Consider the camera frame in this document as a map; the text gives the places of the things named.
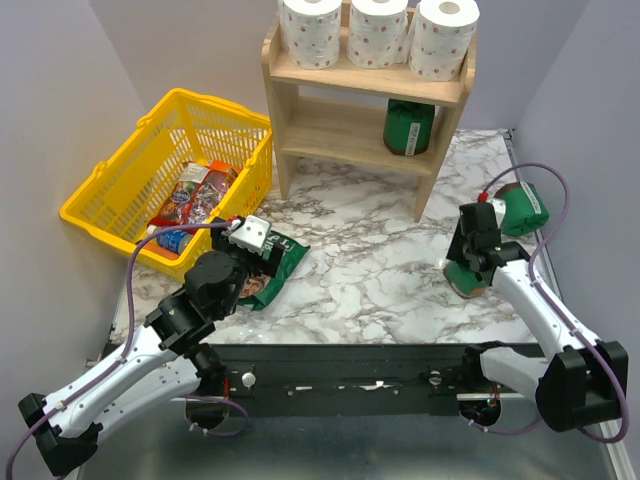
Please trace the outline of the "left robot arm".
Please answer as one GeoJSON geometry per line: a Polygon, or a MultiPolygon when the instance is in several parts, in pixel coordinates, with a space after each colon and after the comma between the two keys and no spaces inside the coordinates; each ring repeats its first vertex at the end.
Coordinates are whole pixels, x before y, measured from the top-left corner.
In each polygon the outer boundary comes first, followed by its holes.
{"type": "Polygon", "coordinates": [[[143,325],[130,328],[124,344],[67,386],[20,401],[26,436],[53,476],[62,479],[84,464],[108,431],[140,407],[220,387],[219,362],[203,340],[234,314],[250,278],[277,273],[284,248],[268,243],[268,227],[221,222],[209,230],[211,250],[143,325]]]}

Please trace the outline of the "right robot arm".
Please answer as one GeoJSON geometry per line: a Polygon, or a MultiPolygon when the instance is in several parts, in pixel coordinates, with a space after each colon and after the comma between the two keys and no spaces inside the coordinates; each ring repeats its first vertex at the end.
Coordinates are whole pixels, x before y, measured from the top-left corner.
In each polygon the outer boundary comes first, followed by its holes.
{"type": "Polygon", "coordinates": [[[504,242],[490,202],[460,207],[447,258],[495,288],[536,338],[543,355],[530,358],[500,342],[466,349],[460,379],[480,392],[498,383],[535,403],[556,432],[580,431],[617,420],[621,441],[630,427],[626,401],[628,354],[604,342],[559,300],[538,273],[534,259],[517,242],[504,242]]]}

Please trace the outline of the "green roll brown end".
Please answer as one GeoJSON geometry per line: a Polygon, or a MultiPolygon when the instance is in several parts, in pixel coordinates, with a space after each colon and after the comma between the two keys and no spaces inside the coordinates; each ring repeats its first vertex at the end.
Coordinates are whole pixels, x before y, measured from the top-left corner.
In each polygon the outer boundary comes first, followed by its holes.
{"type": "Polygon", "coordinates": [[[383,142],[394,155],[415,156],[427,151],[435,119],[435,106],[389,99],[383,142]]]}

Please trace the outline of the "floral paper towel roll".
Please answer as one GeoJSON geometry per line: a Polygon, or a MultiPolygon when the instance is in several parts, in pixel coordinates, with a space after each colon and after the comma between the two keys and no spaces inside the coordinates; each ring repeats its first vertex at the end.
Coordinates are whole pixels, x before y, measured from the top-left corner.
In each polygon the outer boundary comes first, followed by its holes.
{"type": "Polygon", "coordinates": [[[408,1],[353,0],[346,53],[363,69],[404,64],[408,53],[408,1]]]}
{"type": "Polygon", "coordinates": [[[479,17],[473,0],[420,1],[410,27],[410,70],[427,81],[452,80],[461,69],[479,17]]]}
{"type": "Polygon", "coordinates": [[[278,2],[284,49],[294,66],[320,70],[338,61],[341,8],[340,0],[278,2]]]}

